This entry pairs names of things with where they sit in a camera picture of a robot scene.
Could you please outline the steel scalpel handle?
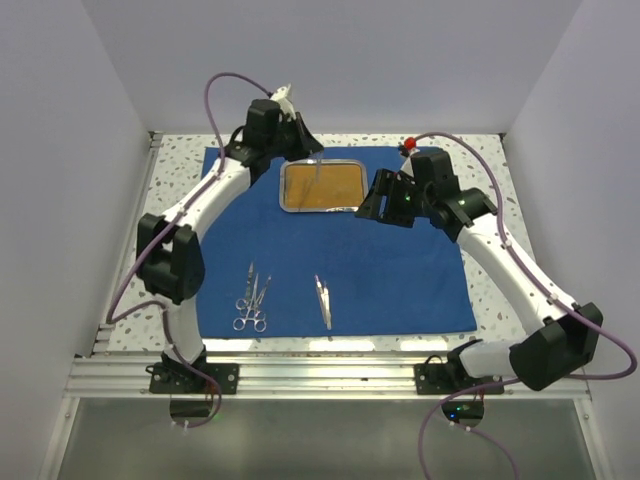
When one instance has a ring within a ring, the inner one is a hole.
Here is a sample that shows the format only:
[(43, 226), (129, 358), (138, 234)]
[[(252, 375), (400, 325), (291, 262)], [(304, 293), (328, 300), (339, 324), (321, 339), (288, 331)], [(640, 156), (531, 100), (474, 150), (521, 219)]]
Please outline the steel scalpel handle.
[(331, 323), (331, 309), (330, 309), (330, 294), (327, 282), (324, 282), (322, 285), (321, 292), (321, 300), (322, 300), (322, 313), (324, 321), (327, 325)]
[(321, 314), (324, 324), (328, 330), (332, 329), (332, 314), (330, 307), (330, 294), (328, 285), (323, 282), (318, 275), (314, 276), (316, 294), (320, 304)]

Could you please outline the blue surgical cloth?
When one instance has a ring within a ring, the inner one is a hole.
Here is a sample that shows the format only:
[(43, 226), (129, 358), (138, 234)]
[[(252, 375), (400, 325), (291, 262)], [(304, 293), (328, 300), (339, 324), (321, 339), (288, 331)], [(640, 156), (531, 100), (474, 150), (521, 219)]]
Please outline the blue surgical cloth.
[[(279, 204), (281, 162), (236, 198), (201, 242), (206, 275), (196, 297), (200, 333), (235, 331), (248, 268), (264, 285), (268, 337), (449, 334), (472, 331), (461, 253), (425, 219), (412, 228), (352, 213), (287, 213)], [(314, 276), (327, 282), (332, 329), (324, 324)]]

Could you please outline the steel scissors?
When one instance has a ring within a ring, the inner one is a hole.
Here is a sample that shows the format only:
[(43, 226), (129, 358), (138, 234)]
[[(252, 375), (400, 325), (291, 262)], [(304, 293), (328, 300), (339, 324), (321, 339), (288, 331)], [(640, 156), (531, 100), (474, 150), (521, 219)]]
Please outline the steel scissors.
[(253, 305), (255, 270), (254, 263), (251, 262), (248, 268), (246, 288), (244, 295), (236, 301), (236, 309), (243, 310)]

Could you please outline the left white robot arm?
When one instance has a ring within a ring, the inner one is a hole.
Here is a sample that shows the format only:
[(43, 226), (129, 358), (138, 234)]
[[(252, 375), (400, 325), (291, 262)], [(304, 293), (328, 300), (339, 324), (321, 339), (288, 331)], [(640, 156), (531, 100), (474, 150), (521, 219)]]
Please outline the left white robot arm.
[(195, 314), (195, 297), (206, 272), (201, 240), (274, 159), (304, 160), (323, 149), (290, 100), (256, 99), (244, 124), (220, 146), (210, 171), (189, 194), (162, 214), (146, 214), (139, 220), (136, 275), (161, 311), (165, 335), (161, 364), (185, 392), (197, 392), (214, 382), (207, 373)]

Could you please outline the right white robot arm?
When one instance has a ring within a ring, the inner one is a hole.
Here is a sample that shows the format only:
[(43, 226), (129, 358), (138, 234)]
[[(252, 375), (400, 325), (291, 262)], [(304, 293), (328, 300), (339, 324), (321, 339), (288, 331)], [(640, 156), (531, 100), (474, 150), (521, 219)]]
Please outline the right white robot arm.
[(499, 227), (489, 197), (477, 187), (461, 188), (446, 151), (416, 151), (398, 171), (377, 170), (355, 215), (405, 228), (428, 219), (482, 267), (516, 313), (524, 339), (475, 340), (448, 353), (441, 374), (454, 391), (468, 392), (492, 376), (541, 391), (592, 360), (600, 309), (578, 304), (554, 284)]

